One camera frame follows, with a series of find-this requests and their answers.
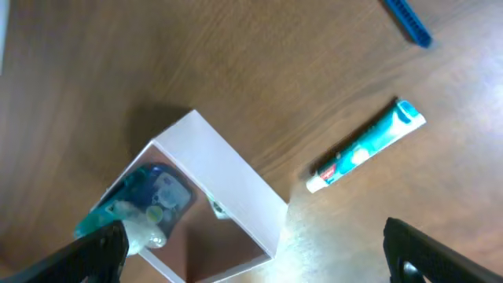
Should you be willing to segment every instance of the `wooden surface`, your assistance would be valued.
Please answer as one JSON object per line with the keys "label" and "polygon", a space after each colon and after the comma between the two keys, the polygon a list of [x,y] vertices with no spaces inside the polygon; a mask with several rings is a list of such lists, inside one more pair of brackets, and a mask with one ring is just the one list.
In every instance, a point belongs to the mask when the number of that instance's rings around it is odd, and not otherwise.
{"label": "wooden surface", "polygon": [[[0,77],[0,262],[72,240],[106,186],[189,108],[290,202],[278,257],[232,281],[387,282],[385,219],[503,270],[503,2],[13,1]],[[398,95],[428,124],[310,194],[314,160]],[[139,257],[123,282],[162,282]]]}

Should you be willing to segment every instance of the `white cardboard box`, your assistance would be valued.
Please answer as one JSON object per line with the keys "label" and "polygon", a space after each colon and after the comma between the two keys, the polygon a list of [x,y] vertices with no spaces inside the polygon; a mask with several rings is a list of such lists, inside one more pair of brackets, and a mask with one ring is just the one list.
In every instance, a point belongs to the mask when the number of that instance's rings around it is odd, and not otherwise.
{"label": "white cardboard box", "polygon": [[[197,195],[166,246],[140,252],[167,279],[220,281],[275,256],[286,203],[196,110],[151,140],[111,188],[148,162],[178,169]],[[231,219],[218,220],[205,194]]]}

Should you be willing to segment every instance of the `toothpaste tube cap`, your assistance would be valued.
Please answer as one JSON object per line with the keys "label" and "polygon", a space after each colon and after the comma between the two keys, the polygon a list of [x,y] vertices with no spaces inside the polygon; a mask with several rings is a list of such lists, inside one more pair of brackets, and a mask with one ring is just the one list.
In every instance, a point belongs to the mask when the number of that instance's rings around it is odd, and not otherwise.
{"label": "toothpaste tube cap", "polygon": [[323,189],[327,186],[329,186],[329,184],[327,184],[327,182],[325,182],[325,180],[322,177],[320,177],[320,175],[318,175],[318,174],[311,177],[306,182],[306,187],[311,193],[314,193],[314,192],[316,192],[320,189]]}

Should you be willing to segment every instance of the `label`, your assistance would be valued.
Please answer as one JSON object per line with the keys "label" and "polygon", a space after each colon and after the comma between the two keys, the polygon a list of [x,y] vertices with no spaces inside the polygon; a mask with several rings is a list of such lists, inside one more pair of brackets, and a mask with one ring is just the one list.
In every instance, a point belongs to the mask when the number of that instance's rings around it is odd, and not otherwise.
{"label": "label", "polygon": [[323,171],[320,174],[320,177],[327,181],[329,178],[331,178],[334,174],[336,173],[336,164],[333,164],[332,166],[328,167],[325,171]]}

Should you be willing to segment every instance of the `bottle cap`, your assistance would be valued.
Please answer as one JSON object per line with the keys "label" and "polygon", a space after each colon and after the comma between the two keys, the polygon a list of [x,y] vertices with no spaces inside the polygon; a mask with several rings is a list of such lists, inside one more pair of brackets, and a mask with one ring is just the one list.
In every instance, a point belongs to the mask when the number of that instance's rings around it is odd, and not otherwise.
{"label": "bottle cap", "polygon": [[306,182],[306,187],[311,193],[314,193],[314,192],[316,192],[320,189],[323,189],[327,186],[329,186],[329,184],[327,184],[327,182],[325,182],[325,180],[323,178],[321,178],[320,175],[318,175],[318,174],[311,177]]}

